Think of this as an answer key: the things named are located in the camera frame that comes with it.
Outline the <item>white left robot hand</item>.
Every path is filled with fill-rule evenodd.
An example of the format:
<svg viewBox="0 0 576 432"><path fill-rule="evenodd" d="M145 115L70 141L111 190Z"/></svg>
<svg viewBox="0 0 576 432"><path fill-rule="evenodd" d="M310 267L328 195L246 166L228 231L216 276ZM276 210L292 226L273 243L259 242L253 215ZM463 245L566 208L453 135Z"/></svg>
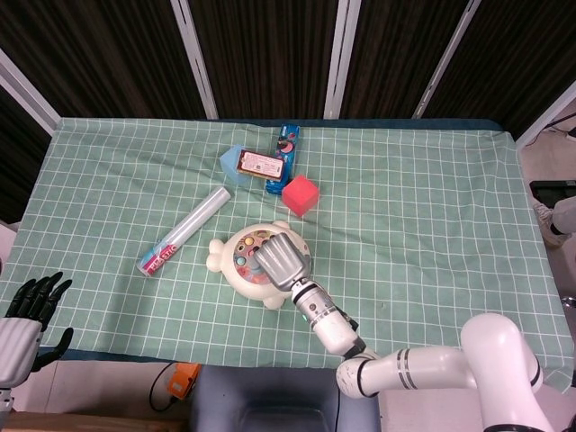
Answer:
<svg viewBox="0 0 576 432"><path fill-rule="evenodd" d="M24 283L1 317L1 388L21 385L28 376L59 360L68 350L74 330L66 328L60 341L42 354L39 347L60 299L71 286L57 272Z"/></svg>

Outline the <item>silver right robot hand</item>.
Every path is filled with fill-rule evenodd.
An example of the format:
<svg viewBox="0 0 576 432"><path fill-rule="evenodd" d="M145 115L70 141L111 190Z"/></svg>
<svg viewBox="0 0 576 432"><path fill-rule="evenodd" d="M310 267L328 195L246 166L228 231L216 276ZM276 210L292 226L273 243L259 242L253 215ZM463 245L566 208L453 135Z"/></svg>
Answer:
<svg viewBox="0 0 576 432"><path fill-rule="evenodd" d="M311 256L301 252L286 232L274 235L254 253L272 285L289 292L311 273Z"/></svg>

